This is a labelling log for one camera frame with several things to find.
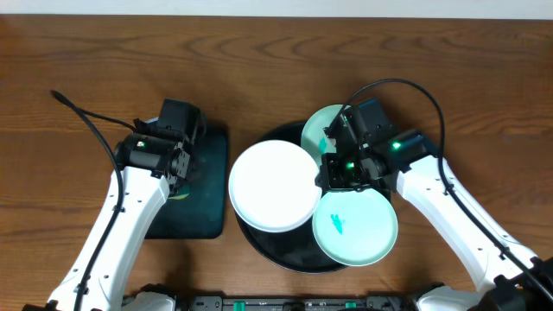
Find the green yellow sponge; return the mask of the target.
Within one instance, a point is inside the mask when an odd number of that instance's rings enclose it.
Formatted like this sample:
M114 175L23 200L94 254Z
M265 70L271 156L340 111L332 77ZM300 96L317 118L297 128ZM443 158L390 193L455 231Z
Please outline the green yellow sponge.
M188 184L182 184L178 187L175 187L172 191L170 196L168 197L170 200L184 200L190 195L190 187Z

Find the mint green plate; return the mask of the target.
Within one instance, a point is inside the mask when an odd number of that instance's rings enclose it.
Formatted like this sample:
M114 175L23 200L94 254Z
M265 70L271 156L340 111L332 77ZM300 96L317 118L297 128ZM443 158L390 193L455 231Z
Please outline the mint green plate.
M394 247L398 220L388 199L374 189L324 194L312 218L315 241L337 263L366 266Z
M324 129L327 128L342 105L329 105L318 110L305 123L301 134L301 147L315 160L318 167L321 157L326 153L335 153L335 140L328 139Z

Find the white plate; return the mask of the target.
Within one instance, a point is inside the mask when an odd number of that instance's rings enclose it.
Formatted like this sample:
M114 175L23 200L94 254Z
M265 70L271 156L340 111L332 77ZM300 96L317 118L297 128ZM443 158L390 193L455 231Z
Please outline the white plate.
M312 217L322 196L315 160L300 146L267 140L246 149L232 165L228 193L247 225L269 233L289 232Z

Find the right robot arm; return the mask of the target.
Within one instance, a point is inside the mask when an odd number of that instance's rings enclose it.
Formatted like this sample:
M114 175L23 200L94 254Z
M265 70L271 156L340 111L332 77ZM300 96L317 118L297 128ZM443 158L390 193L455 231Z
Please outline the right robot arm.
M324 130L319 143L325 193L312 219L326 255L348 266L376 263L397 239L385 191L395 191L437 230L461 260L473 292L447 286L414 300L418 310L550 310L552 262L504 230L459 183L422 134L362 143L348 131Z

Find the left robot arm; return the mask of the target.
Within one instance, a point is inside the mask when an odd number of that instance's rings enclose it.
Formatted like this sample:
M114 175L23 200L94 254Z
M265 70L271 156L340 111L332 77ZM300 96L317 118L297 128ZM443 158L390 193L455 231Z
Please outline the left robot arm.
M125 288L152 221L188 172L196 136L172 130L129 134L115 149L108 193L86 242L45 310L177 310L175 294Z

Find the black rectangular tray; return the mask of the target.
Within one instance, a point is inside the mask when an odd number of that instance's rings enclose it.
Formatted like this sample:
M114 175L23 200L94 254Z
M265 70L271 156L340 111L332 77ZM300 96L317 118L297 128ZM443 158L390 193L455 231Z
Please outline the black rectangular tray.
M187 183L190 195L184 200L167 200L148 229L147 239L212 239L222 233L228 153L226 130L208 126L194 145L199 169Z

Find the black round tray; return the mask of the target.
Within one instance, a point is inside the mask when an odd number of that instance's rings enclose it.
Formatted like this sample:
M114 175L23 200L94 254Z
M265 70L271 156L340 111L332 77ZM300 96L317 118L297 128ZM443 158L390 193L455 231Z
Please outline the black round tray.
M267 140L283 140L301 147L303 123L286 124L265 134L259 143ZM347 265L328 257L315 241L312 218L289 232L261 232L237 215L242 232L251 245L271 262L286 269L303 273L326 273L341 270Z

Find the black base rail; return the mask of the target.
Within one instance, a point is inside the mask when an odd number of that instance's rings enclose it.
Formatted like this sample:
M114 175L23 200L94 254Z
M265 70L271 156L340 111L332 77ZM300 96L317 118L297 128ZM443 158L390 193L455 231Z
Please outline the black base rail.
M332 310L415 310L416 301L443 284L435 282L409 294L372 292L367 296L226 296L174 295L161 284L148 284L148 291L160 290L175 299L175 310L184 311L332 311Z

